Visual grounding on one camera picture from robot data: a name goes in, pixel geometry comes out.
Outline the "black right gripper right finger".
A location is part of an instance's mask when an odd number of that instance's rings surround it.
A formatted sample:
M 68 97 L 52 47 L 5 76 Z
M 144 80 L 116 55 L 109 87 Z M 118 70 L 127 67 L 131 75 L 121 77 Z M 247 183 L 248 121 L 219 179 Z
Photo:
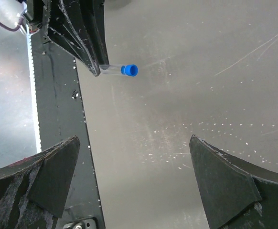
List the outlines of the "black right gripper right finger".
M 196 135 L 192 166 L 211 229 L 278 229 L 278 173 L 251 164 Z

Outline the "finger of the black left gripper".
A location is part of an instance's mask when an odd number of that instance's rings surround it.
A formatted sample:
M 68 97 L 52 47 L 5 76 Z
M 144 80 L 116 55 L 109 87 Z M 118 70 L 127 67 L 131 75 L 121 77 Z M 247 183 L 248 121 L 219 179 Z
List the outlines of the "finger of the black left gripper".
M 109 64 L 105 41 L 104 0 L 81 0 L 80 10 L 98 64 Z
M 100 75 L 91 0 L 51 0 L 48 4 L 47 36 L 94 75 Z

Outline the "blue capped test tube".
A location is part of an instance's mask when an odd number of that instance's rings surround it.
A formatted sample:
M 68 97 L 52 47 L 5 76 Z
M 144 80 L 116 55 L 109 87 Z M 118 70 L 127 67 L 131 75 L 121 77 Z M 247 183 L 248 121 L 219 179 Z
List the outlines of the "blue capped test tube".
M 110 75 L 125 75 L 130 77 L 137 76 L 139 69 L 135 64 L 127 64 L 127 65 L 100 65 L 100 71 L 102 74 L 110 74 Z

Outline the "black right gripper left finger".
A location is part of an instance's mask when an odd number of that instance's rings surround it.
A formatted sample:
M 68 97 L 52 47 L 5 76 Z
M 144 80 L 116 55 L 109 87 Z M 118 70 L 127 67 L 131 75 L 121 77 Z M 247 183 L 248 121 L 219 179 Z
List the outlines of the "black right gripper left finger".
M 0 229 L 54 229 L 64 212 L 80 140 L 70 137 L 0 168 Z

